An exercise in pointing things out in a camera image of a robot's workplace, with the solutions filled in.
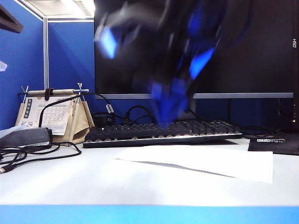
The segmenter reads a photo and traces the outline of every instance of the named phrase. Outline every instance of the sheet of paper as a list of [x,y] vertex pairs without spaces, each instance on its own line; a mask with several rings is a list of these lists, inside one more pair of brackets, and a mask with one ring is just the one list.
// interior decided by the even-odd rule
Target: sheet of paper
[[249,181],[272,183],[273,179],[272,152],[248,152],[219,146],[149,146],[128,149],[116,159],[174,164]]
[[[69,97],[51,96],[48,101],[44,97],[27,97],[19,125],[27,123],[32,127],[38,127],[41,111],[46,105]],[[42,127],[51,129],[53,135],[64,135],[72,109],[72,100],[48,107],[43,113]]]

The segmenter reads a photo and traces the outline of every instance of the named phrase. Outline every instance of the desk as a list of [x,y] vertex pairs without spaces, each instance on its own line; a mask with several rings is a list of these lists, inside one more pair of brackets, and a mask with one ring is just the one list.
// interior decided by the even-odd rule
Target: desk
[[[249,140],[209,145],[247,150]],[[299,156],[273,155],[273,184],[114,159],[127,148],[82,149],[0,175],[1,204],[299,205]],[[73,153],[63,147],[53,155]]]

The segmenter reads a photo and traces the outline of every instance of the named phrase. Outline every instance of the mouse pad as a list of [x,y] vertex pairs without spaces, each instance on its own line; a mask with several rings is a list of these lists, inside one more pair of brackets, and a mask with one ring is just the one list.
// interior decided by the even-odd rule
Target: mouse pad
[[299,155],[299,133],[251,139],[248,151],[272,151],[274,154]]

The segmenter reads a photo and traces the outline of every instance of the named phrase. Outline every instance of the black monitor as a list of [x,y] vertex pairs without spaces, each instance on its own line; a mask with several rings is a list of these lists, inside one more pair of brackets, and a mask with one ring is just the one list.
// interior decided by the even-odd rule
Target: black monitor
[[[95,0],[95,30],[124,0]],[[197,79],[194,98],[292,98],[298,91],[296,0],[253,0],[250,26],[239,42],[219,42]],[[95,47],[95,90],[107,98],[150,98],[123,58],[103,58]]]

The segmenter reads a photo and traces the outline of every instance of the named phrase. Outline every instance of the black keyboard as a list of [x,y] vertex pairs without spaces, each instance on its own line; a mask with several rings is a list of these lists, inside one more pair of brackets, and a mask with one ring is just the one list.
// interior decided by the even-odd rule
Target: black keyboard
[[84,148],[130,147],[157,144],[188,144],[210,140],[241,138],[239,128],[224,121],[178,121],[166,125],[93,127],[86,135]]

